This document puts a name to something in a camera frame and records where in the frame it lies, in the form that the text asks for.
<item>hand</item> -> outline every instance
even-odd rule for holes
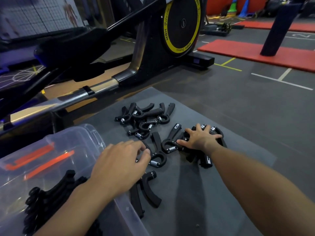
[[[140,151],[143,154],[136,163]],[[89,181],[103,187],[106,194],[110,192],[113,199],[129,190],[143,176],[150,160],[150,150],[141,141],[110,144],[97,159]]]
[[[221,138],[222,135],[216,134],[211,135],[210,132],[211,126],[207,125],[204,131],[201,129],[199,123],[196,124],[196,131],[186,128],[185,131],[190,135],[189,141],[177,140],[179,145],[184,147],[201,150],[203,152],[207,151],[213,153],[218,148],[222,146],[216,141],[217,138]]]

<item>plastic container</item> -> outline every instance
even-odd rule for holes
[[[23,235],[29,191],[35,186],[51,189],[67,170],[75,170],[75,178],[89,177],[104,148],[95,128],[85,124],[48,135],[0,159],[0,234]],[[149,236],[126,194],[110,202],[98,219],[104,235]]]

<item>red exercise mat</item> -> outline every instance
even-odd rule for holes
[[[246,28],[271,29],[273,22],[242,21],[235,25],[244,25]],[[315,32],[315,23],[292,23],[289,31]]]
[[[260,55],[262,46],[217,39],[197,50],[315,73],[315,51],[280,47],[275,56],[265,57]]]

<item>gray mat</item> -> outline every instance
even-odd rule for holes
[[[272,166],[276,157],[267,150],[216,124],[203,115],[191,110],[175,99],[154,88],[148,88],[128,99],[117,102],[98,114],[85,120],[92,124],[102,136],[106,145],[135,139],[128,137],[126,129],[114,118],[121,114],[123,106],[129,107],[136,102],[139,107],[149,103],[175,103],[171,121],[158,125],[152,131],[158,131],[164,140],[175,123],[191,128],[196,123],[219,127],[224,133],[228,148],[240,151],[262,163]],[[215,167],[200,168],[198,164],[186,161],[178,151],[168,155],[167,163],[160,169],[148,166],[147,171],[155,170],[157,178],[150,181],[153,192],[162,199],[158,209],[152,208],[140,193],[145,216],[144,226],[151,236],[166,235],[236,235],[245,212],[232,196],[220,178]]]

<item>gym floor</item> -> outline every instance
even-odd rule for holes
[[[227,37],[200,35],[196,46],[215,39],[263,44],[268,30],[233,29]],[[104,59],[132,53],[134,40],[121,38]],[[315,33],[288,32],[282,46],[315,50]],[[207,71],[180,66],[141,86],[94,101],[66,117],[77,124],[105,106],[153,86],[234,133],[272,152],[274,169],[315,201],[315,75],[269,64],[215,57]],[[238,235],[261,235],[246,219]]]

